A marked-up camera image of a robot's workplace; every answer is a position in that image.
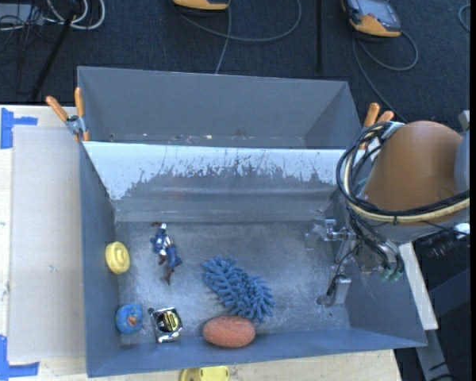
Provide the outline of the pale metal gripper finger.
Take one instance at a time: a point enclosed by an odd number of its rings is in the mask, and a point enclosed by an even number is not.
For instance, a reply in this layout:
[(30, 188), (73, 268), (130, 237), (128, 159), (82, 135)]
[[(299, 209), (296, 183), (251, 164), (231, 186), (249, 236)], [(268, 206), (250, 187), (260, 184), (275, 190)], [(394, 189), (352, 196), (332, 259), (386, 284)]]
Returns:
[(328, 289), (317, 297), (317, 304), (327, 307), (344, 304), (351, 284), (351, 279), (345, 274), (336, 274), (330, 281)]
[(356, 234), (347, 226), (338, 227), (336, 219), (314, 220), (304, 235), (306, 248), (315, 248), (319, 243), (337, 243), (350, 250), (356, 245)]

